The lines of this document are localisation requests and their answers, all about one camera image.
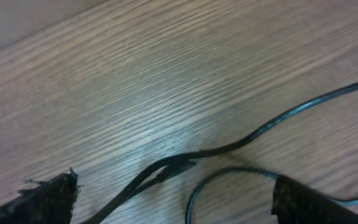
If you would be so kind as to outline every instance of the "brown wooden floor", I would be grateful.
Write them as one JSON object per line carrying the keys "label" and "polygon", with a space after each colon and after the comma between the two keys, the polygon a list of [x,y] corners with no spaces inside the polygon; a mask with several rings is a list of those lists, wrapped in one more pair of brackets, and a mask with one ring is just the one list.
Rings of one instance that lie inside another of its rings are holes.
{"label": "brown wooden floor", "polygon": [[[79,223],[153,161],[229,143],[356,81],[358,1],[108,1],[0,50],[0,204],[22,179],[71,166],[85,185]],[[106,223],[183,223],[197,181],[239,164],[358,196],[358,92],[200,161]],[[227,176],[201,194],[195,223],[275,223],[272,187]]]}

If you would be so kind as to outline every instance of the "black wire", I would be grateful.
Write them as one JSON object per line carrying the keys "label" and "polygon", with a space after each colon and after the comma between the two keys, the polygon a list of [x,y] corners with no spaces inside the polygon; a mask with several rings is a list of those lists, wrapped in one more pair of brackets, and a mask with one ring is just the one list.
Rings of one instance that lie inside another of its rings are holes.
{"label": "black wire", "polygon": [[220,169],[220,170],[212,173],[211,175],[205,177],[194,188],[193,192],[191,193],[191,195],[189,197],[189,200],[187,201],[186,212],[185,212],[185,223],[186,224],[191,224],[191,211],[193,210],[194,202],[195,202],[197,196],[202,191],[202,189],[207,184],[209,184],[213,180],[217,179],[218,177],[221,177],[221,176],[223,176],[225,174],[228,174],[228,173],[231,173],[231,172],[253,172],[253,173],[257,173],[257,174],[262,174],[265,177],[270,177],[270,178],[272,178],[274,180],[277,180],[280,177],[280,174],[278,174],[278,173],[270,172],[270,171],[255,168],[255,167],[239,166],[239,167],[226,167],[226,168]]}
{"label": "black wire", "polygon": [[282,121],[301,113],[304,110],[312,108],[320,103],[324,103],[325,101],[331,100],[333,98],[339,97],[341,95],[351,93],[353,91],[358,90],[358,82],[355,84],[351,84],[349,86],[342,87],[340,89],[330,91],[329,93],[323,94],[311,100],[308,100],[300,105],[287,110],[286,112],[276,116],[265,124],[261,125],[258,129],[247,135],[246,137],[236,141],[234,143],[228,144],[226,146],[222,146],[216,149],[203,150],[198,152],[188,152],[183,154],[178,154],[175,156],[170,156],[164,159],[161,159],[153,164],[149,165],[146,169],[144,169],[138,176],[136,176],[124,189],[119,192],[107,205],[105,205],[97,214],[93,215],[90,219],[83,222],[84,224],[98,224],[101,223],[111,212],[113,212],[118,206],[124,203],[128,197],[130,197],[141,185],[141,183],[151,174],[153,174],[156,170],[170,165],[175,162],[187,162],[192,159],[202,159],[211,156],[217,156],[220,154],[224,154],[227,152],[232,152],[236,149],[239,149],[246,144],[252,142],[257,139],[263,133],[266,133],[268,130],[272,129],[277,124]]}

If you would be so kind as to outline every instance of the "wire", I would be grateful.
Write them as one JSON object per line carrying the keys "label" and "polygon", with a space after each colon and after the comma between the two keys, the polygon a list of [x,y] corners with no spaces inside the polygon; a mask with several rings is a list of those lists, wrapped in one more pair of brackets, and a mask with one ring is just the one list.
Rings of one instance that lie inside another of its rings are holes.
{"label": "wire", "polygon": [[[191,193],[191,195],[189,196],[189,199],[187,201],[187,206],[186,206],[186,211],[185,211],[185,223],[186,224],[191,224],[191,212],[193,210],[194,207],[194,203],[195,200],[197,198],[197,196],[199,196],[200,192],[204,189],[204,187],[211,183],[213,180],[216,180],[219,177],[222,177],[228,173],[231,172],[251,172],[251,173],[257,173],[257,174],[261,174],[265,177],[270,177],[273,180],[277,180],[281,174],[276,173],[276,172],[271,172],[268,170],[264,170],[264,169],[260,169],[260,168],[255,168],[255,167],[244,167],[244,166],[238,166],[238,167],[226,167],[223,169],[220,169],[216,172],[213,172],[212,174],[210,174],[209,176],[205,177],[193,190],[193,192]],[[343,199],[338,199],[338,198],[334,198],[328,195],[325,195],[326,198],[330,199],[333,202],[338,203],[339,205],[342,206],[353,206],[353,205],[358,205],[358,198],[352,198],[352,199],[347,199],[347,200],[343,200]]]}
{"label": "wire", "polygon": [[266,133],[268,130],[272,129],[274,126],[278,125],[282,121],[301,113],[304,110],[312,108],[320,103],[324,103],[325,101],[331,100],[333,98],[337,98],[341,95],[345,95],[347,93],[352,93],[353,91],[358,90],[358,82],[355,84],[351,84],[340,89],[330,91],[329,93],[325,93],[321,96],[308,100],[300,105],[291,108],[284,113],[276,116],[265,124],[261,125],[258,129],[251,132],[246,137],[228,144],[226,146],[218,147],[216,149],[203,150],[198,152],[188,152],[183,154],[178,154],[175,156],[166,157],[161,159],[153,164],[149,165],[146,169],[144,169],[139,175],[137,175],[124,189],[119,192],[107,205],[105,205],[98,213],[93,215],[90,219],[83,222],[83,224],[98,224],[101,223],[111,212],[113,212],[118,206],[124,203],[128,197],[130,197],[142,184],[142,182],[151,174],[153,174],[158,169],[168,166],[172,163],[176,162],[187,162],[192,159],[202,159],[212,156],[218,156],[224,153],[232,152],[236,149],[239,149],[253,140],[257,139],[259,136]]}

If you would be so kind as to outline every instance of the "table top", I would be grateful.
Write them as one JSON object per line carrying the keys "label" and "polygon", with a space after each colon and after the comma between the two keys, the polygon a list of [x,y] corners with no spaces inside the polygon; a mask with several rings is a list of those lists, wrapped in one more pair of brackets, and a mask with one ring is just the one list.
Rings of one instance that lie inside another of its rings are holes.
{"label": "table top", "polygon": [[[72,167],[79,223],[154,161],[230,143],[354,82],[358,1],[108,1],[0,50],[0,204],[29,187],[23,179]],[[199,180],[244,164],[358,196],[358,92],[200,160],[106,223],[183,223]],[[275,223],[273,184],[223,177],[200,195],[195,223]]]}

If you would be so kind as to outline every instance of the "black plastic part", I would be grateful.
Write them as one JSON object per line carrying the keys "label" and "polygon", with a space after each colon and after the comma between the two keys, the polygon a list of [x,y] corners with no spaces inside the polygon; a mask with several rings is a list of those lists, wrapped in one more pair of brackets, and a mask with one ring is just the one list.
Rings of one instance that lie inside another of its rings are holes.
{"label": "black plastic part", "polygon": [[78,195],[77,175],[60,174],[0,207],[0,224],[69,224]]}
{"label": "black plastic part", "polygon": [[358,214],[285,175],[275,184],[272,215],[279,224],[358,224]]}

